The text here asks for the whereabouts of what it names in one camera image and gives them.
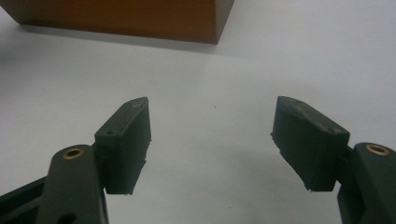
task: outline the wooden box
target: wooden box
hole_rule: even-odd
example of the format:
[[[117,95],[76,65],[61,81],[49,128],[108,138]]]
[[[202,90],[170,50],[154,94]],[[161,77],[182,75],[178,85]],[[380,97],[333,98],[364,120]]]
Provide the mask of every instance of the wooden box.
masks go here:
[[[0,0],[18,23],[217,44],[233,0]]]

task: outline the white surface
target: white surface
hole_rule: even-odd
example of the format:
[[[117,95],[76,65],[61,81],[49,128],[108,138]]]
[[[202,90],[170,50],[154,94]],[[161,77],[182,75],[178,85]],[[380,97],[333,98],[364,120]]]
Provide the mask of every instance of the white surface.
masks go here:
[[[110,223],[341,223],[270,132],[276,97],[396,148],[396,2],[236,0],[217,46],[19,26],[0,9],[0,194],[147,96],[148,163]]]

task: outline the white table surface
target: white table surface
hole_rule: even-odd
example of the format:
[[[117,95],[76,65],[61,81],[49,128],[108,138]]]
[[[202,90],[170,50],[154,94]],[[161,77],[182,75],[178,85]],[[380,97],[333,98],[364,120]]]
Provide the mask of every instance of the white table surface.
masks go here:
[[[110,223],[341,223],[270,132],[276,97],[312,105],[349,145],[396,148],[396,2],[236,0],[218,45],[20,26],[0,9],[0,194],[93,143],[126,101],[149,98],[152,142]]]

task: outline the brown wooden block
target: brown wooden block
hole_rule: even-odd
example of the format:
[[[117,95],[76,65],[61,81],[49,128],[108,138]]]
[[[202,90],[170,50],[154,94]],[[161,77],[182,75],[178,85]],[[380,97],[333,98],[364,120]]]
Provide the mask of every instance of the brown wooden block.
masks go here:
[[[233,0],[0,0],[18,23],[217,44]]]

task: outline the screw hole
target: screw hole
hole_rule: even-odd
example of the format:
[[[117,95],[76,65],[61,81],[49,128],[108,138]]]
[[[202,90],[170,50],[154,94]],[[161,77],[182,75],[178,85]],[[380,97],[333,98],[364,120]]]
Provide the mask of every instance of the screw hole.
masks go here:
[[[386,147],[381,147],[378,145],[367,145],[366,146],[367,150],[373,152],[374,154],[378,156],[388,156],[389,155],[389,149]]]
[[[76,219],[77,219],[76,214],[73,214],[73,213],[66,214],[59,218],[58,224],[71,224],[74,221],[76,221]]]
[[[84,153],[84,150],[79,149],[79,148],[72,148],[72,149],[67,150],[64,153],[64,159],[71,160],[71,159],[81,156],[82,153]]]

